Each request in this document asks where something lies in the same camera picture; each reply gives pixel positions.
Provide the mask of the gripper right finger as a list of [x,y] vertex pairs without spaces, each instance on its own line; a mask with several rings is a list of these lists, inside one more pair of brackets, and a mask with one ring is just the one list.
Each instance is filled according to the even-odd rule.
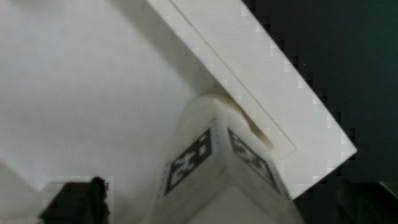
[[338,224],[398,224],[398,182],[342,184]]

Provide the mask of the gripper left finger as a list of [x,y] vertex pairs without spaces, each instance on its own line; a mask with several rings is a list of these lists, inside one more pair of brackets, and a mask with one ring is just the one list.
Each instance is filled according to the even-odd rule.
[[68,182],[40,215],[43,224],[111,224],[107,190],[102,177]]

